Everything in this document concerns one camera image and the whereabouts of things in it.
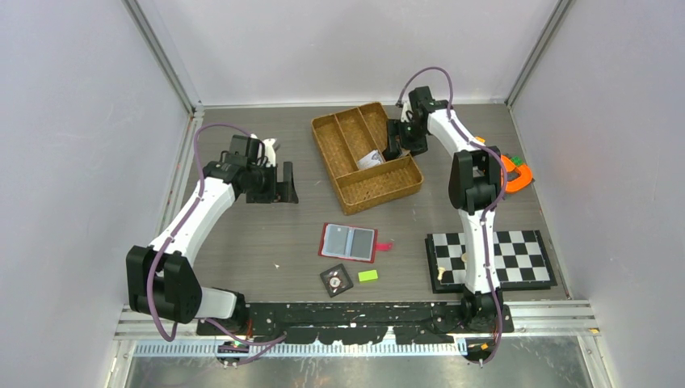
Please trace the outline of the black white chessboard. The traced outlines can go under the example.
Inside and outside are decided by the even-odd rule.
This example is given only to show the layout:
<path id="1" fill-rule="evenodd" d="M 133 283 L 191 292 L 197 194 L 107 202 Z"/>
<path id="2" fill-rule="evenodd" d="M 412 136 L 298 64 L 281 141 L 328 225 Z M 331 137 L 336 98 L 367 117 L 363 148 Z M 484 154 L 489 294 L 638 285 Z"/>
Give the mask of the black white chessboard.
<path id="1" fill-rule="evenodd" d="M 461 293 L 466 278 L 463 233 L 428 234 L 427 263 L 433 293 Z M 494 234 L 494 266 L 504 291 L 551 289 L 557 285 L 551 261 L 538 230 L 498 231 Z M 445 268 L 438 282 L 438 267 Z"/>

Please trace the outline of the red leather card holder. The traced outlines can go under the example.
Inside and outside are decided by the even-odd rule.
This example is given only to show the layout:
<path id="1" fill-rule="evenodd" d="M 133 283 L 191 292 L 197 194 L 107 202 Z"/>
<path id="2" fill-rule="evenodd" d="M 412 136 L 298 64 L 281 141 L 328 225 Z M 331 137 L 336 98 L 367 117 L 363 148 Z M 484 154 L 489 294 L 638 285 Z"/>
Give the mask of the red leather card holder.
<path id="1" fill-rule="evenodd" d="M 326 242 L 326 230 L 327 226 L 329 224 L 334 224 L 334 225 L 340 225 L 340 226 L 347 226 L 347 225 L 342 225 L 342 224 L 335 224 L 335 223 L 325 223 L 322 227 L 321 231 L 321 238 L 320 238 L 320 243 L 319 243 L 319 248 L 317 253 L 322 256 L 322 257 L 328 257 L 328 258 L 334 258 L 334 259 L 344 259 L 344 260 L 350 260 L 350 261 L 355 261 L 355 262 L 361 262 L 361 263 L 367 263 L 367 264 L 373 264 L 376 260 L 376 253 L 377 252 L 387 252 L 391 251 L 393 249 L 393 242 L 388 241 L 388 242 L 379 242 L 378 241 L 378 230 L 377 229 L 372 229 L 372 228 L 364 228 L 364 227 L 356 227 L 356 226 L 348 226 L 350 228 L 350 233 L 349 237 L 347 240 L 347 254 L 343 256 L 336 256 L 336 255 L 330 255 L 327 254 L 325 251 L 325 242 Z M 352 235 L 353 235 L 353 230 L 354 229 L 366 229 L 366 230 L 374 230 L 375 231 L 375 246 L 373 249 L 373 255 L 372 255 L 372 261 L 362 261 L 358 259 L 354 259 L 350 257 L 350 249 L 351 249 L 351 240 L 352 240 Z"/>

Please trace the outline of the woven wicker divided tray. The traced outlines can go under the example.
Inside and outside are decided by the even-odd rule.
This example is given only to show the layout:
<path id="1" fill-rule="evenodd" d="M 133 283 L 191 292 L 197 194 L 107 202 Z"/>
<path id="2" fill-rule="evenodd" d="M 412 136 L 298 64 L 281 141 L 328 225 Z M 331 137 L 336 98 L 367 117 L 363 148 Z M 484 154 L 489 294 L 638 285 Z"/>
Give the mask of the woven wicker divided tray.
<path id="1" fill-rule="evenodd" d="M 409 155 L 392 160 L 388 115 L 379 102 L 314 118 L 313 139 L 342 212 L 352 215 L 420 191 L 423 176 Z"/>

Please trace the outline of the green rectangular block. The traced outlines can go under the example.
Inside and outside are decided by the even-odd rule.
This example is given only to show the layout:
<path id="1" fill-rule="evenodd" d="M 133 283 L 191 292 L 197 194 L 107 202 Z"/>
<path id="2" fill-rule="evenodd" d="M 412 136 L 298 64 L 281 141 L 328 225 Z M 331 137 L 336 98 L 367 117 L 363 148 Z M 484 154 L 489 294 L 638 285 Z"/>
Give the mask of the green rectangular block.
<path id="1" fill-rule="evenodd" d="M 366 283 L 379 279 L 379 274 L 375 269 L 359 272 L 357 276 L 360 283 Z"/>

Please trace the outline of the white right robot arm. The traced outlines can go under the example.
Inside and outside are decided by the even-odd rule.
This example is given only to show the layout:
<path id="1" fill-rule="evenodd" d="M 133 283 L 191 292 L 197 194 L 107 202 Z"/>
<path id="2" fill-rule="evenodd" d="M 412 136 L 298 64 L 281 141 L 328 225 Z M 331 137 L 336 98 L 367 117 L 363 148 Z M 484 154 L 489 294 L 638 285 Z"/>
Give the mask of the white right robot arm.
<path id="1" fill-rule="evenodd" d="M 448 195 L 462 223 L 466 275 L 460 301 L 461 321 L 470 331 L 501 331 L 504 306 L 494 266 L 494 216 L 504 190 L 501 154 L 479 141 L 458 120 L 446 100 L 434 99 L 427 86 L 399 102 L 401 116 L 387 123 L 383 157 L 419 155 L 435 137 L 452 158 Z"/>

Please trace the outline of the poker chip in black case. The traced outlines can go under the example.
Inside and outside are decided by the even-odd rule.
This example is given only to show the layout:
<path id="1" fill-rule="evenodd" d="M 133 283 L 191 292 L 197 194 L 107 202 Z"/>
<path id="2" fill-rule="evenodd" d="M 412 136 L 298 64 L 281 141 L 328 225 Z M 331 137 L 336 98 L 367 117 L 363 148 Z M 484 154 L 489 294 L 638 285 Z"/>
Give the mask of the poker chip in black case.
<path id="1" fill-rule="evenodd" d="M 320 273 L 321 282 L 329 297 L 336 297 L 354 287 L 354 283 L 343 264 L 338 264 Z"/>

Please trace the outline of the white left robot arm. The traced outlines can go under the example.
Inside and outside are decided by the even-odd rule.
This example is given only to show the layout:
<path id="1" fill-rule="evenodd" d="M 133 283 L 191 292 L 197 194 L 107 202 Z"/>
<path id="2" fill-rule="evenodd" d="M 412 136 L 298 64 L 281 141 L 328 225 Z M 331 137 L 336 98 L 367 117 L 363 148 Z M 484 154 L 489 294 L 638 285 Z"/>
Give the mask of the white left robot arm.
<path id="1" fill-rule="evenodd" d="M 193 264 L 216 222 L 243 196 L 248 204 L 298 203 L 293 165 L 279 163 L 276 140 L 233 136 L 208 162 L 180 214 L 150 244 L 126 256 L 130 308 L 175 323 L 213 318 L 230 335 L 248 322 L 243 294 L 200 285 Z"/>

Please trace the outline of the green toy brick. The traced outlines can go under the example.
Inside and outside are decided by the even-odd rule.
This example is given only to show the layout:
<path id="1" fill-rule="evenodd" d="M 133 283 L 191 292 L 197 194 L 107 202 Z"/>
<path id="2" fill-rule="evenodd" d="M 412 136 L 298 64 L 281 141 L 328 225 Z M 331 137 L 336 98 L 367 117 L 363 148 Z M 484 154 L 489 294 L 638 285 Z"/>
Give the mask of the green toy brick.
<path id="1" fill-rule="evenodd" d="M 524 164 L 524 161 L 518 156 L 511 156 L 510 161 L 517 167 L 522 166 Z"/>

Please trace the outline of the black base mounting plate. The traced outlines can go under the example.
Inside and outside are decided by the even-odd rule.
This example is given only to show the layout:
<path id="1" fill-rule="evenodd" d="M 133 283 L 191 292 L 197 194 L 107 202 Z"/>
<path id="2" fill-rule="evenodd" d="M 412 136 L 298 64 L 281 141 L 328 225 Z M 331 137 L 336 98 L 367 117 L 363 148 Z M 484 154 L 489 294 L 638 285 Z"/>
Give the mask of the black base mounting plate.
<path id="1" fill-rule="evenodd" d="M 497 319 L 458 302 L 253 302 L 227 318 L 197 316 L 197 335 L 247 335 L 250 342 L 310 345 L 448 344 L 454 335 L 493 340 Z"/>

